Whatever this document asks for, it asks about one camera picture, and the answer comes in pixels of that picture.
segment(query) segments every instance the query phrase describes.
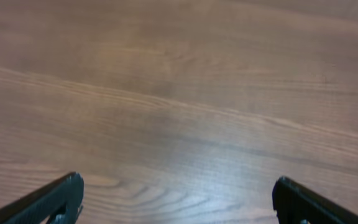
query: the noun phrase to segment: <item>dark wood plank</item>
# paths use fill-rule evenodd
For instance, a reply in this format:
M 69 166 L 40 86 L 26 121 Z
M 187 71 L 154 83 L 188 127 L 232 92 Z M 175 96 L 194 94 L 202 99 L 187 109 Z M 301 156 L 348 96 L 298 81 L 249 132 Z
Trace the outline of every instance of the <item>dark wood plank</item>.
M 83 222 L 276 223 L 280 175 L 358 213 L 358 0 L 338 4 L 0 0 L 0 206 L 77 170 Z M 132 186 L 152 205 L 115 198 Z M 194 204 L 154 209 L 171 194 Z

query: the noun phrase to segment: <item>black object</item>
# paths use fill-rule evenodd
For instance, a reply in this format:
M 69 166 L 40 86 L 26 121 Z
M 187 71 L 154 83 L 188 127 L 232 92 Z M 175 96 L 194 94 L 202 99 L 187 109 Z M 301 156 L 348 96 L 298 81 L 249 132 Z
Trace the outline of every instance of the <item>black object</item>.
M 273 189 L 273 208 L 280 224 L 358 224 L 358 216 L 288 177 Z
M 69 173 L 0 209 L 0 223 L 33 224 L 49 217 L 47 223 L 74 224 L 81 212 L 84 181 Z

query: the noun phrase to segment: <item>wood grain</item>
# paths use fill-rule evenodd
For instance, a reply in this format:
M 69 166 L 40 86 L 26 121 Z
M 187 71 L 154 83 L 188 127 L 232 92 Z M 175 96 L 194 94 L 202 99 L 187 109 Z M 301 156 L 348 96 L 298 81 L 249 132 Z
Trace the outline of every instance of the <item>wood grain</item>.
M 80 223 L 358 213 L 358 0 L 0 0 L 0 206 L 69 170 Z

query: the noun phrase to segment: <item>wooden surface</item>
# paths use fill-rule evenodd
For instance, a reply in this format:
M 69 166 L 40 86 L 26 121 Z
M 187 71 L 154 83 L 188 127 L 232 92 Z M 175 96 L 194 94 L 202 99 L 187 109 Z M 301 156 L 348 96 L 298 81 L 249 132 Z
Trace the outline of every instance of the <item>wooden surface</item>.
M 79 223 L 358 213 L 358 0 L 0 0 L 0 207 L 69 170 Z

